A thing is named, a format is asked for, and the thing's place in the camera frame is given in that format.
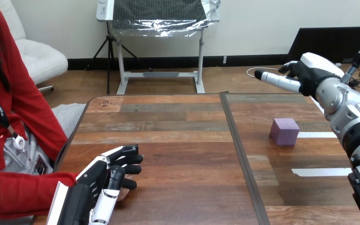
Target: silver robotic arm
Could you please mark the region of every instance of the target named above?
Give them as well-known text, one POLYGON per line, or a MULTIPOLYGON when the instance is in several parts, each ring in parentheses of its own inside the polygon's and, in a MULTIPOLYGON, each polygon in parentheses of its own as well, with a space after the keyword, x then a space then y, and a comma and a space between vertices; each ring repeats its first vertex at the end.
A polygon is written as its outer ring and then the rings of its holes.
POLYGON ((120 146, 97 156, 77 177, 77 184, 58 183, 48 225, 107 225, 120 189, 135 189, 125 174, 139 174, 143 156, 137 145, 120 146))
POLYGON ((348 179, 360 209, 360 93, 344 84, 347 82, 342 80, 344 72, 341 69, 313 53, 303 54, 300 61, 287 63, 278 71, 283 74, 289 71, 289 74, 279 76, 257 70, 255 77, 280 88, 312 96, 319 102, 331 130, 352 164, 353 171, 348 179))

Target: wooden tabletop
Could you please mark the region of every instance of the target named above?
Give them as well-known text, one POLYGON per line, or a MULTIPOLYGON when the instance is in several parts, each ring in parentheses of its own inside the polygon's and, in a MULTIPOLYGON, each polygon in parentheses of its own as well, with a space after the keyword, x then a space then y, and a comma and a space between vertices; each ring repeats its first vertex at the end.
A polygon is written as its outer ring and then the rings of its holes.
POLYGON ((80 172, 135 143, 144 155, 138 187, 117 203, 112 224, 258 224, 218 94, 95 98, 60 171, 80 172))
POLYGON ((346 176, 292 172, 350 167, 338 140, 276 146, 274 118, 294 118, 301 132, 330 132, 311 98, 297 94, 98 97, 60 171, 80 172, 102 152, 139 144, 143 171, 138 188, 117 203, 116 225, 360 224, 346 176))
POLYGON ((274 118, 293 118, 301 132, 331 132, 310 97, 298 94, 227 94, 228 103, 271 224, 360 224, 346 176, 301 177, 292 169, 349 168, 337 138, 298 138, 276 146, 274 118))

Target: white leather chair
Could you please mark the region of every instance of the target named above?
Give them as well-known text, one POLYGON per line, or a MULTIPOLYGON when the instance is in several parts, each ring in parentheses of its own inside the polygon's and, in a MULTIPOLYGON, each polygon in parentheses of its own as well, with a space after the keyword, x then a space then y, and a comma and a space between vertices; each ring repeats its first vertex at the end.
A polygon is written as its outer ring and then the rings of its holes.
MULTIPOLYGON (((35 84, 59 76, 67 71, 68 61, 62 53, 48 45, 26 39, 23 25, 10 0, 0 0, 0 10, 9 25, 22 61, 35 84)), ((40 88, 39 90, 49 89, 52 90, 53 86, 40 88)))

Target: foam cube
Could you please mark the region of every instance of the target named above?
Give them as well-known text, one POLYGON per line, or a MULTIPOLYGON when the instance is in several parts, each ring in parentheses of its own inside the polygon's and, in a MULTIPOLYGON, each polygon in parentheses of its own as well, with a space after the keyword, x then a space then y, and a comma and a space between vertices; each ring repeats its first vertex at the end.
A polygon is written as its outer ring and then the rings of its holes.
POLYGON ((270 137, 276 145, 295 145, 300 128, 292 118, 275 118, 270 137))

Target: robotic finger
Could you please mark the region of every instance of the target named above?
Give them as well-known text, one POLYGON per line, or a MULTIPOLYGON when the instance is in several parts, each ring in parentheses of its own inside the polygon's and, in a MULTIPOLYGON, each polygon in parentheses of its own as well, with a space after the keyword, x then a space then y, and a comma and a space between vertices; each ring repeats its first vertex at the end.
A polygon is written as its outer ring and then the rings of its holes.
POLYGON ((143 155, 120 157, 113 162, 114 165, 140 164, 143 161, 143 155))

